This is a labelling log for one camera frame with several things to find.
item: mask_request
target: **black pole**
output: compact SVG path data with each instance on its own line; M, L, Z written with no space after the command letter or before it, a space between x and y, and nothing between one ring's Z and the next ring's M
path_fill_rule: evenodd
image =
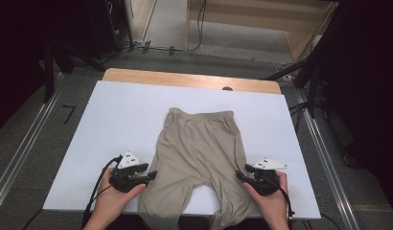
M93 66L95 69L97 69L99 71L103 71L103 72L106 71L106 69L100 63L94 61L93 59L91 59L87 55L81 53L80 51L78 51L77 49L75 49L71 45L67 44L66 42L58 41L58 43L68 53L76 55L78 58L82 59L83 61L85 61L89 65Z
M319 66L316 66L315 70L311 73L311 85L310 85L310 92L308 94L308 103L307 103L307 109L310 112L312 118L315 118L315 114L313 113L313 105L315 103L315 93L318 84L318 79L319 79Z
M48 103L54 94L54 65L53 65L53 43L49 42L45 47L44 58L45 74L45 97L44 103Z

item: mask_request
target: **beige pants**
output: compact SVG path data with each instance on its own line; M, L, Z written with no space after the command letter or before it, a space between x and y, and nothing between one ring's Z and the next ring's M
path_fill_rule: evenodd
M245 163L232 111L191 115L171 108L150 165L150 172L158 175L140 196L139 215L152 230L176 230L193 188L205 184L222 204L212 215L210 229L235 225L255 208L235 174L246 173Z

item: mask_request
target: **white board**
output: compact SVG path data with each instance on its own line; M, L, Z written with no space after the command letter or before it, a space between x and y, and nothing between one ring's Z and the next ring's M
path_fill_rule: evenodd
M44 204L45 210L83 211L104 165L131 150L151 163L171 107L184 112L234 111L247 163L265 157L285 163L294 217L319 219L307 168L283 95L98 81ZM137 211L138 197L125 208ZM215 192L194 189L184 215L210 216L220 209ZM258 217L259 211L250 216Z

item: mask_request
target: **finger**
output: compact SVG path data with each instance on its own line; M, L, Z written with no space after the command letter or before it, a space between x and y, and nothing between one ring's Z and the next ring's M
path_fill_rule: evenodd
M130 192L127 193L127 199L131 200L131 199L135 198L136 196L141 194L146 188L147 188L147 186L145 184L137 185L136 187L132 188L130 190Z
M101 187L104 188L105 186L109 186L109 178L112 175L113 168L107 168L104 171L104 175L102 176L101 180Z
M280 187L288 194L288 184L287 184L287 175L283 172L276 171L275 172L278 175L279 181L280 181Z
M247 193L253 197L254 200L257 201L260 199L261 195L259 195L257 191L249 183L244 182L243 187L247 191Z

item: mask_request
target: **wrist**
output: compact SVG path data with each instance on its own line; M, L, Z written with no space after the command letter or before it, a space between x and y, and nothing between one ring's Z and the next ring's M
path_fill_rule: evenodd
M92 216L86 223L83 230L105 230L108 225L109 224L105 221L102 221L99 218L95 218L94 216Z
M285 218L265 218L270 230L289 230L287 217Z

